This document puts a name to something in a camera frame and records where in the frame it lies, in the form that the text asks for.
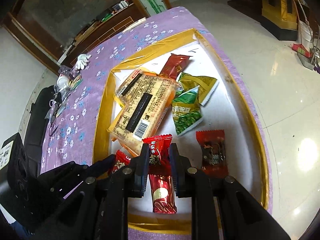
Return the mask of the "red candy packet left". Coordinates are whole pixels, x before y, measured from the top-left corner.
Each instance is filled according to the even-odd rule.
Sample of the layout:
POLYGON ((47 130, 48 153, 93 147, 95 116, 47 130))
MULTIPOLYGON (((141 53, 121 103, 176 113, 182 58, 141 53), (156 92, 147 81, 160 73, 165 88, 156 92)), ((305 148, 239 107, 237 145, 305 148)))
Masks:
POLYGON ((113 162, 113 165, 108 170, 108 176, 111 176, 115 172, 117 172, 119 169, 121 169, 124 166, 127 166, 130 164, 131 158, 128 157, 124 152, 121 150, 117 150, 115 154, 115 159, 113 162))

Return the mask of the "dark red snack bar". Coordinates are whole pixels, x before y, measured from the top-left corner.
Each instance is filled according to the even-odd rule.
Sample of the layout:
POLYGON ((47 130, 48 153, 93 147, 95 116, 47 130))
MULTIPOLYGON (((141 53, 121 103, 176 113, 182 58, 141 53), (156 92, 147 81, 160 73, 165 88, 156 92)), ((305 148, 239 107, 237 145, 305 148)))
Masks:
POLYGON ((178 75, 187 67, 191 56, 171 53, 160 72, 160 76, 176 80, 178 75))

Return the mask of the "white toy figure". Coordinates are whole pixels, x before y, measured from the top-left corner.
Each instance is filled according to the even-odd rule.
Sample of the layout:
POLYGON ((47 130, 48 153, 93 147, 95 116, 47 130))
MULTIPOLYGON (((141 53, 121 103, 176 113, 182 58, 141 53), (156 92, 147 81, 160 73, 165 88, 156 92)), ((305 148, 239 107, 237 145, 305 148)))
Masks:
POLYGON ((88 66, 91 56, 91 54, 80 54, 74 66, 75 69, 77 71, 84 70, 88 66))

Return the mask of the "olive green pea packet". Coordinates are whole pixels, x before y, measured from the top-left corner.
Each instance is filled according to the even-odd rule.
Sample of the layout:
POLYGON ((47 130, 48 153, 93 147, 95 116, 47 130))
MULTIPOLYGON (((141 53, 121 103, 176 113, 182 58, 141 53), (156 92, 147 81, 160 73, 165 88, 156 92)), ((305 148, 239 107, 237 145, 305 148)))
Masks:
POLYGON ((215 92, 219 81, 210 76, 193 76, 185 72, 181 72, 177 77, 177 82, 186 92, 190 89, 198 87, 198 101, 201 106, 205 106, 213 93, 215 92))

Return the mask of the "red candy packet center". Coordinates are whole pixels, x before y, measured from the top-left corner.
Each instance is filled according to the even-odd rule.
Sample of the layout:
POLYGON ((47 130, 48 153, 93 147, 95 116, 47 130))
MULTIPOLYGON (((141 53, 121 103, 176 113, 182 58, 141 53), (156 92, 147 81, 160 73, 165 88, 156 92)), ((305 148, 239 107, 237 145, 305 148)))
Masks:
POLYGON ((143 139, 148 144, 149 153, 149 174, 159 176, 170 176, 171 166, 169 159, 169 147, 172 141, 171 134, 156 135, 143 139))

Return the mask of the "green pea snack packet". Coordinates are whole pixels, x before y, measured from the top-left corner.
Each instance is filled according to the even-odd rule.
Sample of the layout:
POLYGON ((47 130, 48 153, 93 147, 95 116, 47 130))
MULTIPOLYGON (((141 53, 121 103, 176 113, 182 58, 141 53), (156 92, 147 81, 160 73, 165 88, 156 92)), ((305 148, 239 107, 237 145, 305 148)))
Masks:
POLYGON ((178 137, 195 128, 203 120, 198 94, 199 86, 178 93, 171 102, 172 118, 178 137))

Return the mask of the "red candy packet right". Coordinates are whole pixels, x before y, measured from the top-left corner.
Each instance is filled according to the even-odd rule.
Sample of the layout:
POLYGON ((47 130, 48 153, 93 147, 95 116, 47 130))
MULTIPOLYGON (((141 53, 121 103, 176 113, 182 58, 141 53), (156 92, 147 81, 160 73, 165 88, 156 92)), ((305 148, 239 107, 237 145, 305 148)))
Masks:
POLYGON ((202 171, 210 178, 228 176, 224 130, 197 131, 196 140, 202 151, 202 171))

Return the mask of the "red candy packet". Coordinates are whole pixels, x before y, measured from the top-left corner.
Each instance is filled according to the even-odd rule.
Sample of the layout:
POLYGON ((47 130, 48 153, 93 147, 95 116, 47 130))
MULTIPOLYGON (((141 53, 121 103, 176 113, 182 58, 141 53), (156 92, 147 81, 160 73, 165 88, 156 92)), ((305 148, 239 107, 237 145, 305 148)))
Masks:
POLYGON ((202 151, 202 171, 210 178, 228 176, 224 130, 197 131, 196 140, 202 151))
POLYGON ((143 139, 148 144, 149 153, 149 174, 159 176, 170 176, 171 166, 169 159, 169 147, 172 141, 171 134, 156 135, 143 139))
POLYGON ((124 166, 127 166, 130 164, 131 158, 128 157, 124 152, 121 150, 117 150, 115 154, 115 159, 113 162, 113 165, 108 170, 108 176, 111 176, 115 172, 117 172, 119 169, 121 169, 124 166))

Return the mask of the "orange cracker pack underneath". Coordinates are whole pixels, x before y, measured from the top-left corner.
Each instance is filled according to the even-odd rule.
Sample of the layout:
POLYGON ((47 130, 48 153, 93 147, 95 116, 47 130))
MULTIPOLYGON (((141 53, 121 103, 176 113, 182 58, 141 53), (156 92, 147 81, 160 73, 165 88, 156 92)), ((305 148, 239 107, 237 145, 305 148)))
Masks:
POLYGON ((118 140, 121 146, 134 157, 139 156, 142 149, 142 140, 136 139, 131 131, 126 129, 132 114, 134 113, 137 102, 134 100, 128 102, 112 121, 108 131, 112 137, 112 140, 118 140))

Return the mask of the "gold black pedestal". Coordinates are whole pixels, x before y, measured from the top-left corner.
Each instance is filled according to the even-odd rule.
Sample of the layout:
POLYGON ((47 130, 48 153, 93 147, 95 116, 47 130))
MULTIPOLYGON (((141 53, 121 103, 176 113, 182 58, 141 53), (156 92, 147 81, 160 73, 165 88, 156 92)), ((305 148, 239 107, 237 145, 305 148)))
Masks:
POLYGON ((280 41, 295 41, 297 9, 293 0, 261 0, 261 25, 280 41))

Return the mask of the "black chair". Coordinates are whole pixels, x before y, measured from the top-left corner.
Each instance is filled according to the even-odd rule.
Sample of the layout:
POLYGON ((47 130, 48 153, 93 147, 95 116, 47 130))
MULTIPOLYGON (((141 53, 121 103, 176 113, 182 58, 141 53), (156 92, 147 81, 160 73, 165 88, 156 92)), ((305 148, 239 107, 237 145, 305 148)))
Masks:
POLYGON ((53 176, 40 174, 42 146, 49 122, 49 101, 53 98, 53 86, 42 89, 31 104, 24 139, 17 132, 2 145, 1 205, 25 226, 44 220, 47 211, 40 204, 44 196, 54 190, 50 185, 53 176))

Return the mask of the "red dustpan and broom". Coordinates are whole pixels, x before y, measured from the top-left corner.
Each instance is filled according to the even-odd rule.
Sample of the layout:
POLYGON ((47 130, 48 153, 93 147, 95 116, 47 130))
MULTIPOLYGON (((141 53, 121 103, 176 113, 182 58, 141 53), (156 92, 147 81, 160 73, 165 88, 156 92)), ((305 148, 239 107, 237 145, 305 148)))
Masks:
POLYGON ((298 38, 292 45, 301 64, 319 73, 319 0, 293 0, 298 38))

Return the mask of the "large orange cracker pack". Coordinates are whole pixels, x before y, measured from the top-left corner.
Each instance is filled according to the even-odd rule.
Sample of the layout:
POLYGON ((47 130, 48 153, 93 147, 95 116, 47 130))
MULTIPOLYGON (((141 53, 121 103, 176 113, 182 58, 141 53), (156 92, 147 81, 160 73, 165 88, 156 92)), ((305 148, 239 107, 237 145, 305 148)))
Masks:
POLYGON ((175 80, 135 70, 116 91, 121 111, 108 128, 122 141, 142 141, 153 136, 175 96, 175 80))

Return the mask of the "dark wooden cabinet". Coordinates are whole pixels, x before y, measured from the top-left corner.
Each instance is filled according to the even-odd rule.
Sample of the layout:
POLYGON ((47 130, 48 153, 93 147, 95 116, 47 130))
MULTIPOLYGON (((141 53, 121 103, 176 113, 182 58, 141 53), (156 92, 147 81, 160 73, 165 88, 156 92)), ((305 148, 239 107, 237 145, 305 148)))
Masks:
POLYGON ((1 24, 54 73, 146 15, 139 0, 1 0, 1 24))

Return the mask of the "red snack stick bottom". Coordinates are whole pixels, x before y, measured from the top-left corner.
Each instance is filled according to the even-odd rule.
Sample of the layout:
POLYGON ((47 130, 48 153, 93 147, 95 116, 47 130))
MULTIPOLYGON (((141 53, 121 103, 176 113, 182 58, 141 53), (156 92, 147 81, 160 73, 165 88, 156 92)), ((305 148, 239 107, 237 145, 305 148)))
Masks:
POLYGON ((153 213, 175 214, 177 207, 175 205, 171 176, 150 174, 149 181, 153 213))

